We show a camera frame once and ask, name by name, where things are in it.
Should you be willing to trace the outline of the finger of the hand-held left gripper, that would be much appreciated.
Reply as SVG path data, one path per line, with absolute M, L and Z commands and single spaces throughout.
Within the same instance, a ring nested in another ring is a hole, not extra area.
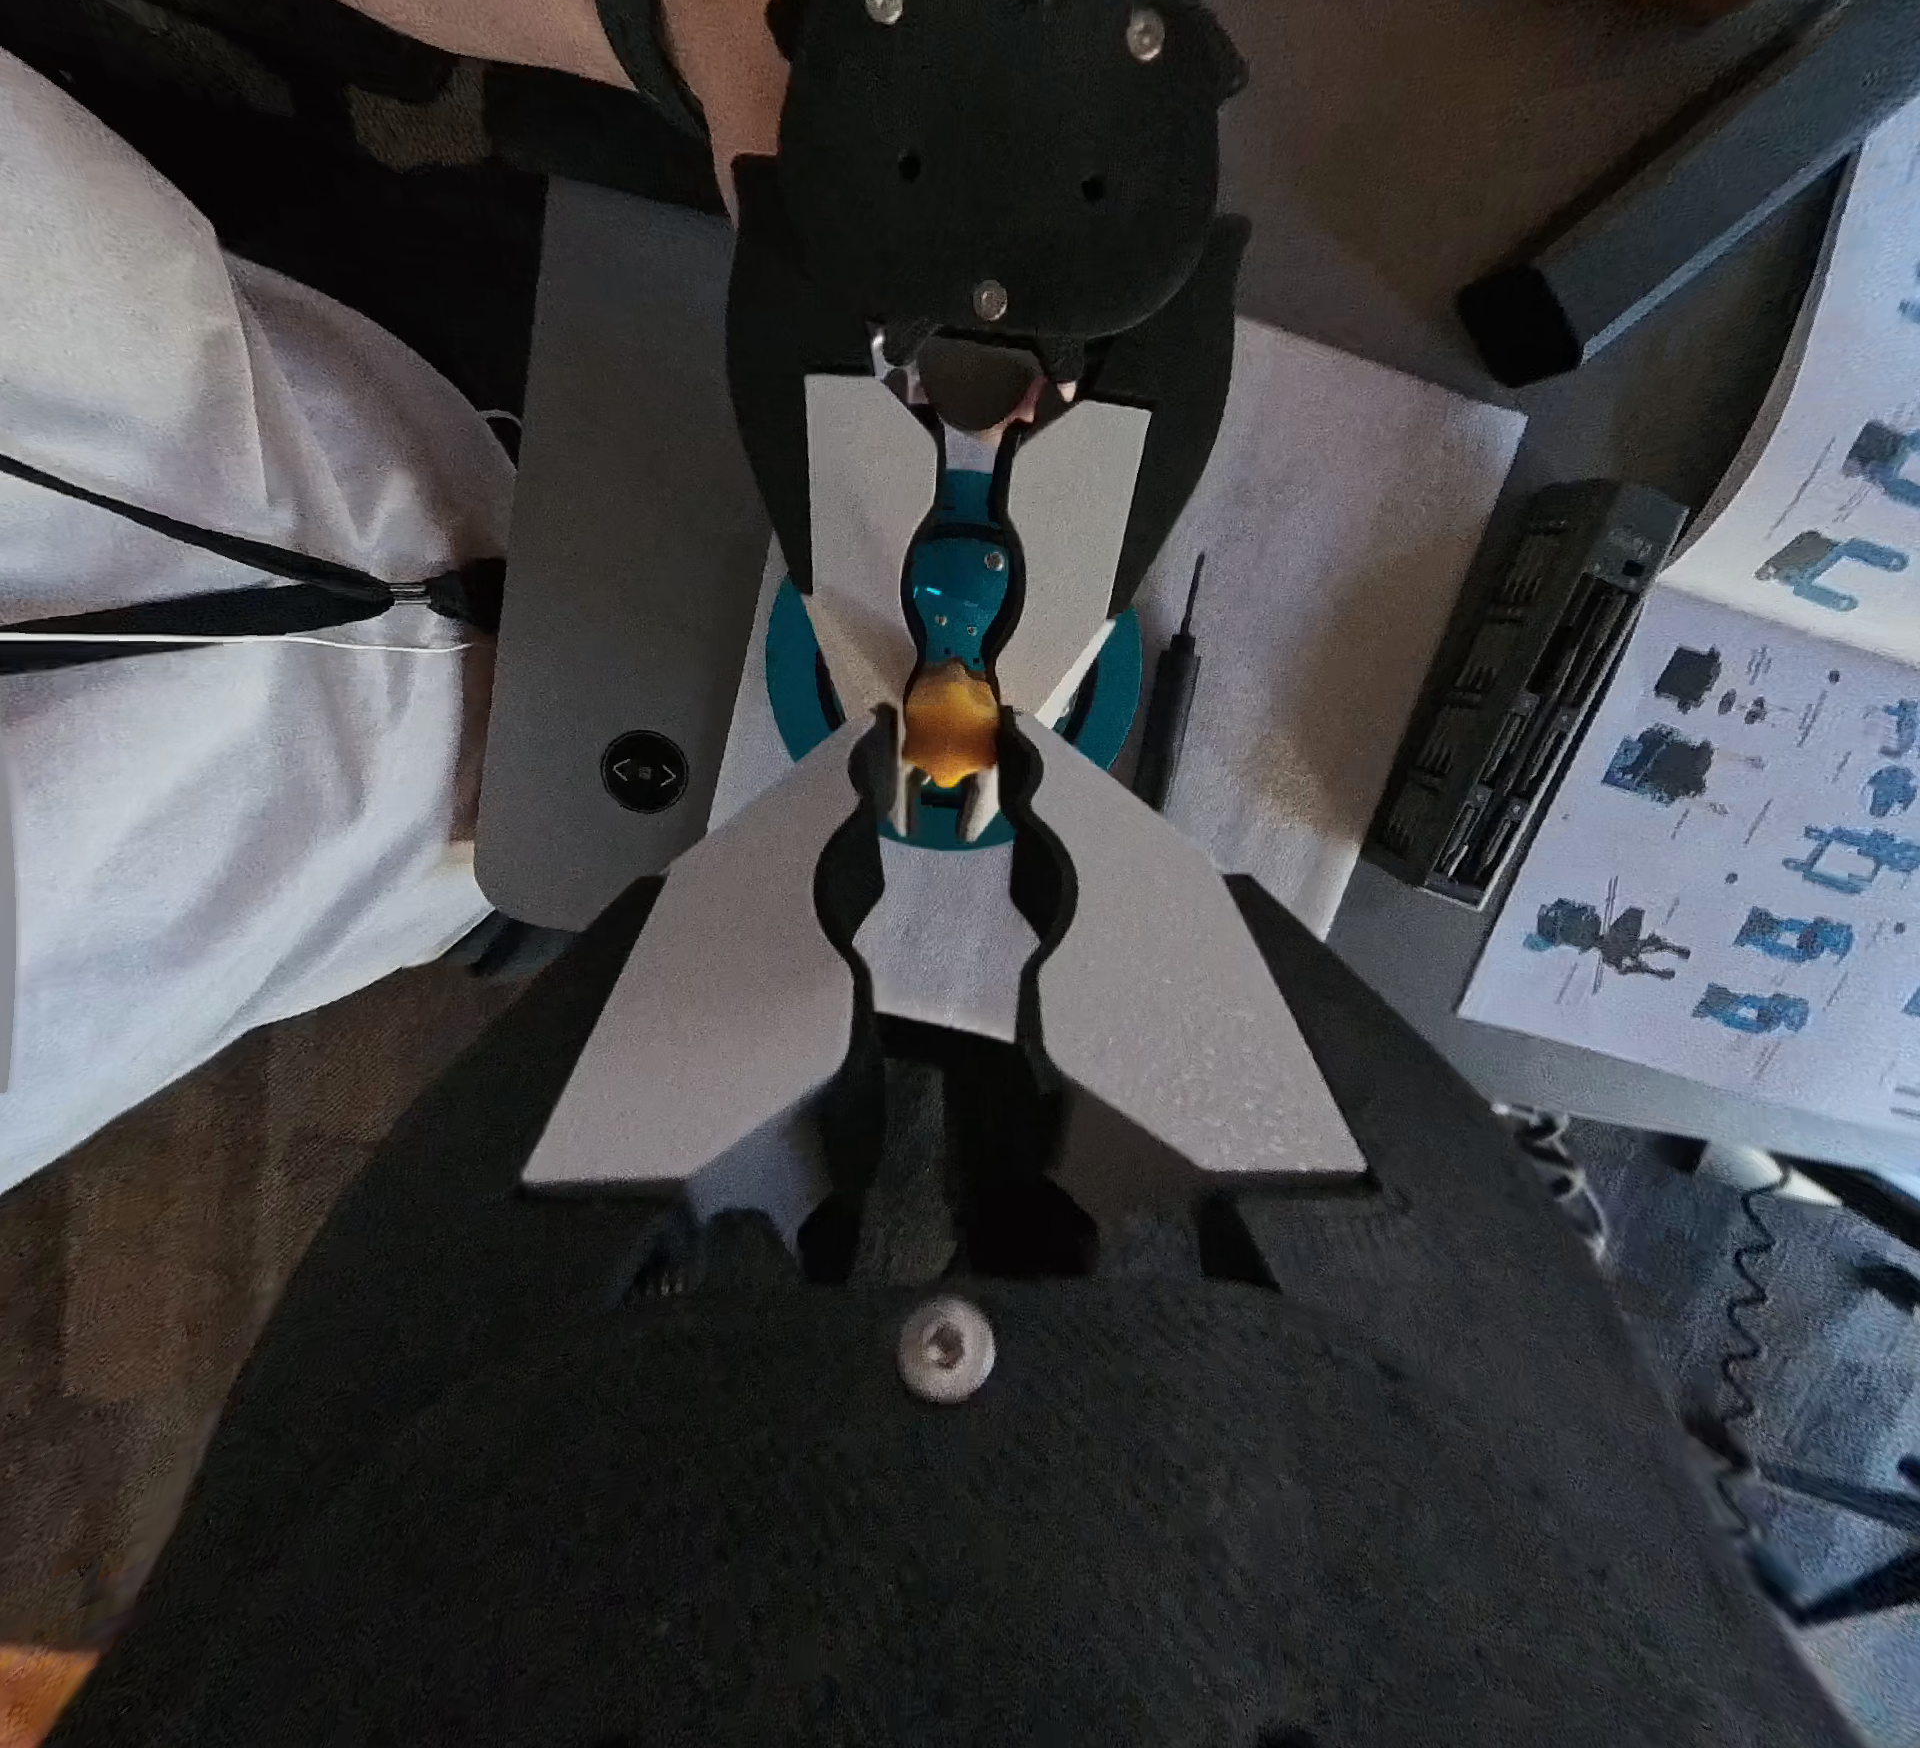
M 1143 430 L 1143 408 L 1078 402 L 1043 430 L 1002 439 L 989 515 L 1007 537 L 1011 597 L 979 673 L 1007 711 L 1046 730 L 1111 633 Z
M 903 702 L 919 667 L 906 563 L 937 501 L 943 443 L 879 377 L 809 374 L 802 608 L 849 724 L 892 718 L 886 822 L 909 831 L 918 777 L 903 761 Z

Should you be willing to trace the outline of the blue toy robot arm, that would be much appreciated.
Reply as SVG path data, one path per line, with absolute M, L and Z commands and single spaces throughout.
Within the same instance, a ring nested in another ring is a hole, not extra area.
M 906 563 L 909 608 L 925 631 L 926 655 L 958 658 L 965 667 L 979 667 L 980 639 L 1011 597 L 1007 537 L 989 509 L 993 478 L 949 470 L 930 523 Z M 765 615 L 765 703 L 771 709 L 783 749 L 802 761 L 841 724 L 841 709 L 802 597 L 785 576 L 771 588 L 771 608 Z M 1140 631 L 1139 615 L 1122 613 L 1052 730 L 1090 763 L 1111 769 L 1130 740 L 1139 709 Z M 1007 850 L 1014 830 L 1007 819 L 995 819 L 965 844 L 964 792 L 925 786 L 918 830 L 903 844 L 933 852 Z

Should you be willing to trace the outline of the black precision screwdriver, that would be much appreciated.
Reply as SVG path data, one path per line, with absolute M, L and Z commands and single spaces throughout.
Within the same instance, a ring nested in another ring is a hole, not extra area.
M 1155 815 L 1167 809 L 1184 761 L 1193 682 L 1201 667 L 1193 639 L 1193 605 L 1204 580 L 1204 554 L 1193 560 L 1179 626 L 1167 639 L 1148 686 L 1140 748 L 1133 763 L 1133 798 Z

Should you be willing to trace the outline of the orange-handled screwdriver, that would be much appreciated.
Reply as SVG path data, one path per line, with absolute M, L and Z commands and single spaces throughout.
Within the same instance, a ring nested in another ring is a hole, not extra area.
M 999 769 L 999 697 L 964 658 L 925 665 L 903 693 L 900 758 L 937 792 Z

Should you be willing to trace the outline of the grey bar with black cap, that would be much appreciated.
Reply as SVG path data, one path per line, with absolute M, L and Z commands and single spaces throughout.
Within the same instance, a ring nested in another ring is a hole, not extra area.
M 1917 101 L 1917 0 L 1752 0 L 1750 51 L 1454 299 L 1483 370 L 1581 370 Z

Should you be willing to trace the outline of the round black desk button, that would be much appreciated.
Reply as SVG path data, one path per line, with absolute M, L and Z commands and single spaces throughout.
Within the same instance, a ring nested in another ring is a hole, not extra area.
M 689 761 L 670 736 L 628 730 L 605 748 L 598 774 L 616 806 L 651 819 L 682 805 Z

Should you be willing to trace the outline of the white shirt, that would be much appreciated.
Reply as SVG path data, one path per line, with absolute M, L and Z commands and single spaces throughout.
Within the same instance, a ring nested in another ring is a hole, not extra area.
M 372 319 L 226 254 L 4 56 L 4 464 L 389 583 L 502 554 L 513 464 Z M 325 647 L 81 647 L 4 680 L 16 974 L 4 1191 L 243 1033 L 423 966 L 469 863 L 491 655 L 397 608 Z

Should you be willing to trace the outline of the printed instruction sheet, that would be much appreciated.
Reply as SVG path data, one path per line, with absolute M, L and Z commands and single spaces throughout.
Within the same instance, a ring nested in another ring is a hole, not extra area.
M 1917 104 L 1851 158 L 1457 1014 L 1917 1134 Z

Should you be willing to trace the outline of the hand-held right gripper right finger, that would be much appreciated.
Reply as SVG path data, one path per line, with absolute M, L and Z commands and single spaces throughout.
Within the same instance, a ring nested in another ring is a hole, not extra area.
M 1344 1186 L 1364 1158 L 1226 877 L 1028 713 L 1002 718 L 1018 1050 L 1070 1197 Z

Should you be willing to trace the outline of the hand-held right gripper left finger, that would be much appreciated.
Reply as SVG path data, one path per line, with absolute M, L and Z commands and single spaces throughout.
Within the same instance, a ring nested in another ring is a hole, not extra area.
M 890 709 L 841 724 L 666 873 L 525 1191 L 682 1193 L 692 1214 L 827 1197 L 815 1107 L 854 1056 L 859 986 L 816 871 L 841 831 L 879 867 L 871 772 L 892 740 Z

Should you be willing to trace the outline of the grey desk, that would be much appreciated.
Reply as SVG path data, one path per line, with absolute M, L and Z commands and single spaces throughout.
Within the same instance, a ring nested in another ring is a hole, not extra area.
M 1436 665 L 1460 655 L 1468 605 L 1540 487 L 1607 478 L 1703 497 L 1730 467 L 1786 353 L 1787 295 L 1812 274 L 1828 191 L 1787 198 L 1581 370 L 1507 396 L 1480 370 L 1454 291 L 1741 56 L 1741 6 L 1703 27 L 1629 0 L 1211 6 L 1251 60 L 1223 117 L 1223 197 L 1256 224 L 1239 310 L 1525 419 Z M 783 761 L 738 697 L 771 525 L 726 384 L 731 230 L 635 183 L 548 177 L 476 819 L 484 896 L 557 933 L 667 867 Z M 1411 713 L 1434 689 L 1424 673 Z M 666 815 L 616 806 L 598 777 L 628 730 L 670 736 L 689 761 Z M 1457 1021 L 1487 927 L 1353 863 L 1329 941 L 1498 1102 L 1700 1140 L 1750 1119 L 1750 1145 L 1812 1158 L 1917 1153 Z

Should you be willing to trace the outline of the black screwdriver bit case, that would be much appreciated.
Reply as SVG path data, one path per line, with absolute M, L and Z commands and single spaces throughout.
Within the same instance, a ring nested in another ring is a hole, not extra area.
M 1470 635 L 1438 667 L 1363 844 L 1416 891 L 1483 910 L 1584 730 L 1692 511 L 1656 487 L 1541 487 Z

